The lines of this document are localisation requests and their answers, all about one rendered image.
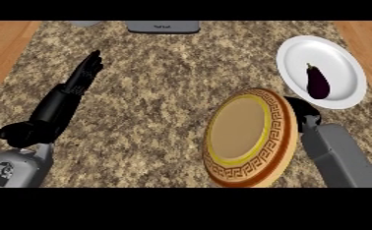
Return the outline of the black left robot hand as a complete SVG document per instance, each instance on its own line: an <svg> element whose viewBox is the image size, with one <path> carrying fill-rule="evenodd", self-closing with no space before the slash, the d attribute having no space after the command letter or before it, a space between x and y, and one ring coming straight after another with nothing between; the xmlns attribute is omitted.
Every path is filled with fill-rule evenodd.
<svg viewBox="0 0 372 230"><path fill-rule="evenodd" d="M29 121L6 125L0 139L9 146L26 148L51 144L63 134L74 116L86 90L104 69L101 51L94 51L79 64L66 83L58 84L43 98Z"/></svg>

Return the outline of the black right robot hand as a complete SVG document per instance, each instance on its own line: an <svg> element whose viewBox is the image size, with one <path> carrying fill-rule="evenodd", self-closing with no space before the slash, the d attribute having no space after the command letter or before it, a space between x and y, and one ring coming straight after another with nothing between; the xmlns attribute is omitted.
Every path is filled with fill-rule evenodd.
<svg viewBox="0 0 372 230"><path fill-rule="evenodd" d="M287 96L285 99L290 102L296 112L299 132L303 132L303 126L308 123L308 116L316 117L316 124L322 122L321 111L312 106L312 104L305 99L291 96Z"/></svg>

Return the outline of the dark purple eggplant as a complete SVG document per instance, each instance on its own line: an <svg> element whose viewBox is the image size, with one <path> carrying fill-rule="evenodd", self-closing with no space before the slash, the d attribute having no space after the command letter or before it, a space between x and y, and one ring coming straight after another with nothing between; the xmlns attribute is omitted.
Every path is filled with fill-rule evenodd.
<svg viewBox="0 0 372 230"><path fill-rule="evenodd" d="M314 99L325 99L330 95L330 83L327 81L327 77L321 71L321 69L308 64L308 76L309 76L309 83L308 83L308 92Z"/></svg>

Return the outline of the white plate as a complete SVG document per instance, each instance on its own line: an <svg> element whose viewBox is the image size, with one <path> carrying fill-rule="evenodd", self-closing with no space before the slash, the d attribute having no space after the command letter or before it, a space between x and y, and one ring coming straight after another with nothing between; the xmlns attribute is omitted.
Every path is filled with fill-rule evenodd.
<svg viewBox="0 0 372 230"><path fill-rule="evenodd" d="M316 106L347 109L362 102L368 90L362 66L328 39L288 38L278 48L277 67L291 91Z"/></svg>

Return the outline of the brown patterned plate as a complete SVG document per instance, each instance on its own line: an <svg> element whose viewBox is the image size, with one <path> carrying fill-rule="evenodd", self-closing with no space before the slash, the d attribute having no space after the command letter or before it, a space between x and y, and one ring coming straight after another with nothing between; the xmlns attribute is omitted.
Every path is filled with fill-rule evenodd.
<svg viewBox="0 0 372 230"><path fill-rule="evenodd" d="M219 107L203 147L204 165L222 187L269 187L290 165L299 140L290 102L268 88L249 88Z"/></svg>

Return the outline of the pale grey appliance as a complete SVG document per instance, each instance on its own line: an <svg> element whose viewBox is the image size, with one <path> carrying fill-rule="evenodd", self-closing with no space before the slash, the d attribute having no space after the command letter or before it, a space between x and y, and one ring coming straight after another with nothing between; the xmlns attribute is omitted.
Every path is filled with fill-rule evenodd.
<svg viewBox="0 0 372 230"><path fill-rule="evenodd" d="M102 21L70 21L71 24L80 28L88 28L98 25Z"/></svg>

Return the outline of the dark grey appliance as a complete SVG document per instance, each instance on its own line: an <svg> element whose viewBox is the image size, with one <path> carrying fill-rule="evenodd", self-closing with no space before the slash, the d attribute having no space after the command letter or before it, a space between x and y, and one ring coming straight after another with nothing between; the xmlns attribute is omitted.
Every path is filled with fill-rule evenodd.
<svg viewBox="0 0 372 230"><path fill-rule="evenodd" d="M197 33L198 21L126 21L130 32L138 33Z"/></svg>

